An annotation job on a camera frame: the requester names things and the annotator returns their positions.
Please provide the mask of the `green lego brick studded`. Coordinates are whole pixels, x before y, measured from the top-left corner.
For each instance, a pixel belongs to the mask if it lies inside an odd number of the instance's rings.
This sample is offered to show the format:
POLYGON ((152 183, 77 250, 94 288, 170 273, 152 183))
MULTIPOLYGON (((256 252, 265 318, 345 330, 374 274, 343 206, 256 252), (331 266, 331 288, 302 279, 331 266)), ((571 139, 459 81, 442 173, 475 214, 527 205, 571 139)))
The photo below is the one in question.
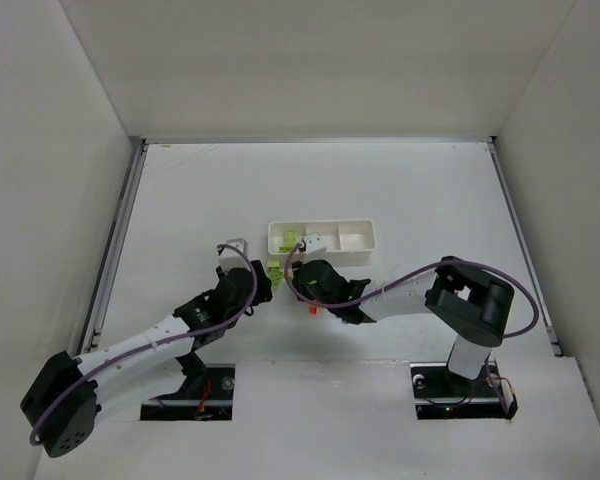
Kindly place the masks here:
POLYGON ((271 288, 277 290, 283 279, 283 272, 280 268, 271 268, 268 270, 268 278, 271 281, 271 288))

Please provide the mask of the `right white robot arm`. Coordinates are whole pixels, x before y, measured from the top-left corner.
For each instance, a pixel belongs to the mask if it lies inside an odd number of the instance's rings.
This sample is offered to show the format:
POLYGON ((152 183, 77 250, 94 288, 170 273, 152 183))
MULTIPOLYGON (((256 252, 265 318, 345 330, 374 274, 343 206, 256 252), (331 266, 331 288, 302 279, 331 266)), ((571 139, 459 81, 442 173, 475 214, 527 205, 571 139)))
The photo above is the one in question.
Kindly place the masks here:
POLYGON ((456 333, 447 370, 471 381, 502 344, 514 298, 509 283, 453 256, 382 287, 369 279, 348 280, 322 259, 295 262, 290 269, 285 280, 299 300, 346 324, 434 315, 456 333))

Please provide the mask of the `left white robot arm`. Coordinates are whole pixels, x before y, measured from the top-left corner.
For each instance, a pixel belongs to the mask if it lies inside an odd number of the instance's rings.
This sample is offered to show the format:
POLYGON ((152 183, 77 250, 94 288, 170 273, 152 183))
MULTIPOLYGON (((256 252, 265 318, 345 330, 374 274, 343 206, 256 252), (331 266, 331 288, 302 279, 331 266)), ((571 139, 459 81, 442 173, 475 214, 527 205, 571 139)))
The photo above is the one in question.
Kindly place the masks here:
POLYGON ((272 299, 271 281, 259 260, 218 274, 207 290, 153 327, 106 349, 78 356, 61 351, 42 366, 20 402, 31 426, 29 442, 51 458, 81 445, 96 425, 127 400, 144 402, 200 378, 205 370, 197 351, 220 340, 240 317, 272 299))

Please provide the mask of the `white three-compartment tray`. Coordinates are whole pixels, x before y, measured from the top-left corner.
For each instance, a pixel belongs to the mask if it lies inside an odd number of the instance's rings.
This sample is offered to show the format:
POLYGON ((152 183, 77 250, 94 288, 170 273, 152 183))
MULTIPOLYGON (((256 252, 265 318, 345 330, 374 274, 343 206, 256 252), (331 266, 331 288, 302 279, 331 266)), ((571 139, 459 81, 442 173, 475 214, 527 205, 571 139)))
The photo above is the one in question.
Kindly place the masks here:
POLYGON ((268 226, 267 250, 285 257, 299 242, 318 258, 333 263, 367 261, 376 249, 374 224, 368 219, 272 222, 268 226))

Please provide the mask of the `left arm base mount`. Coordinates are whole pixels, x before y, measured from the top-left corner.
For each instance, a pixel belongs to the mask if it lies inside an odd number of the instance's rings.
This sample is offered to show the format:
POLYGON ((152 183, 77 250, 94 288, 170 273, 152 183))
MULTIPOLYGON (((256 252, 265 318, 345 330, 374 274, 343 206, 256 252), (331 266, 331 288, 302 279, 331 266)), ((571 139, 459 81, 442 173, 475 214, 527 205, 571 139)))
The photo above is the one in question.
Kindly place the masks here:
POLYGON ((147 400, 141 421, 231 421, 236 366, 206 364, 192 352, 178 358, 184 380, 174 392, 147 400))

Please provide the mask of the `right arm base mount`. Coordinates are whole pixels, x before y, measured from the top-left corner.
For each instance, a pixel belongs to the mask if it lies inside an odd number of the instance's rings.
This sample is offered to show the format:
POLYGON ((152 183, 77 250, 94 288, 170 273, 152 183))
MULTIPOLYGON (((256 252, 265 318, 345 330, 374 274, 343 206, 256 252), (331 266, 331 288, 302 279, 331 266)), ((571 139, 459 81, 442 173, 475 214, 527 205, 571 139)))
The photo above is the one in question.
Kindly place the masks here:
POLYGON ((451 373, 444 363, 412 363, 410 375, 418 420, 503 419, 518 412, 511 382, 490 360, 475 380, 451 373))

